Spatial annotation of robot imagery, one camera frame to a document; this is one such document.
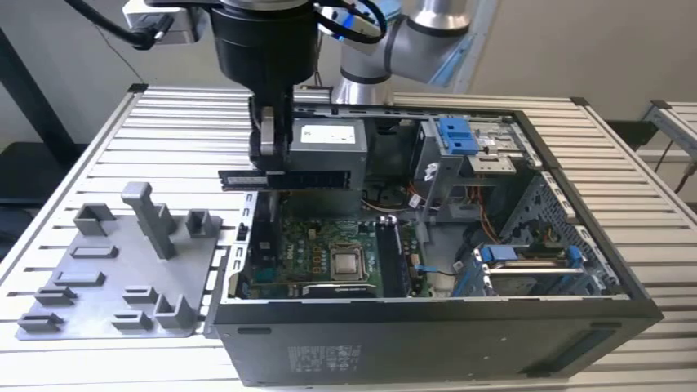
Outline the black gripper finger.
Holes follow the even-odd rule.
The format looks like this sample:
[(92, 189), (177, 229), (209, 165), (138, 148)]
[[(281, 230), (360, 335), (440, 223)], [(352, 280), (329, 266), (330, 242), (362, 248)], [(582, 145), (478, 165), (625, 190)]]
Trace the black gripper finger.
[(285, 172), (293, 140), (293, 95), (249, 98), (249, 160), (258, 172)]

